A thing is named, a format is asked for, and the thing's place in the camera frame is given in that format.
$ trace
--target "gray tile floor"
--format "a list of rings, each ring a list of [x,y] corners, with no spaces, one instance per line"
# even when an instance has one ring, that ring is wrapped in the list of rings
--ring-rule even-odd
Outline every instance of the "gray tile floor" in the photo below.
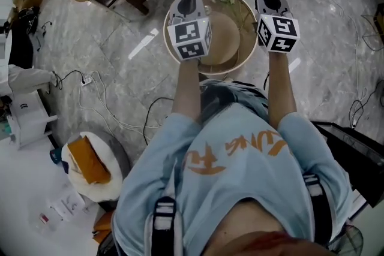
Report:
[[[148,16],[142,16],[124,1],[116,10],[130,21],[95,5],[73,0],[44,0],[40,23],[53,22],[48,27],[43,48],[35,55],[35,66],[55,70],[64,77],[71,70],[85,74],[97,70],[106,85],[108,108],[120,121],[130,125],[143,125],[149,105],[156,97],[173,97],[178,66],[167,54],[161,30],[167,10],[173,0],[147,0]],[[253,5],[254,0],[246,0]],[[350,105],[357,97],[355,43],[359,36],[371,32],[371,26],[360,17],[373,14],[374,0],[288,0],[294,16],[299,20],[301,43],[290,62],[300,58],[301,63],[291,73],[298,109],[310,119],[333,121],[347,126]],[[154,28],[160,31],[134,58],[130,52]],[[371,92],[378,79],[384,78],[384,54],[372,52],[360,40],[357,48],[359,92],[367,87]],[[268,55],[260,47],[251,59],[233,76],[243,82],[262,87],[268,72]],[[92,110],[79,106],[78,74],[64,81],[64,89],[54,89],[47,101],[59,115],[54,135],[64,143],[71,133],[87,127],[103,127],[103,119]],[[114,135],[125,146],[135,161],[145,148],[142,135],[122,128],[97,98],[94,85],[81,92],[81,104],[95,108],[105,118]],[[170,112],[171,102],[160,101],[152,109],[150,125],[157,125]],[[374,95],[364,108],[358,131],[383,143],[384,109]],[[149,137],[154,129],[147,129]]]

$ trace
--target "light blue t-shirt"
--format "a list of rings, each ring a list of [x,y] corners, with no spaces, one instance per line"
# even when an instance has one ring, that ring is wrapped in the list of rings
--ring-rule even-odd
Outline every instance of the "light blue t-shirt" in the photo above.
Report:
[[[186,255],[200,255],[217,225],[244,198],[253,198],[293,237],[314,240],[311,199],[302,174],[317,174],[331,192],[333,235],[352,204],[347,173],[310,121],[286,115],[277,131],[234,103],[203,128],[171,114],[124,180],[113,220],[129,256],[144,253],[144,226],[163,195],[174,164],[176,202]]]

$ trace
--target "fan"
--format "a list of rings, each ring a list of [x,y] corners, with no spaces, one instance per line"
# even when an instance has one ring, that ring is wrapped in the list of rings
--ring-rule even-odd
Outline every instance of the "fan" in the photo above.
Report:
[[[339,236],[328,245],[328,249],[336,255],[360,256],[363,244],[361,231],[355,226],[345,225]]]

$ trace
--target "white cabinet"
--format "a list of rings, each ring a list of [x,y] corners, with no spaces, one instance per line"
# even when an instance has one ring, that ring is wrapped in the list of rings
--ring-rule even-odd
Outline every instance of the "white cabinet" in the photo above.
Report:
[[[12,115],[7,119],[19,148],[50,135],[47,123],[58,119],[48,116],[37,91],[15,95],[10,109]]]

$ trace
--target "forearm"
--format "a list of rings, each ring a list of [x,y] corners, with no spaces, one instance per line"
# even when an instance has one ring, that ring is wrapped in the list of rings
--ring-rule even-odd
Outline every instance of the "forearm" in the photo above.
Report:
[[[182,61],[172,112],[186,115],[195,122],[201,113],[198,60]]]
[[[284,53],[269,53],[269,124],[277,129],[281,119],[288,113],[296,112],[289,77],[288,58]]]

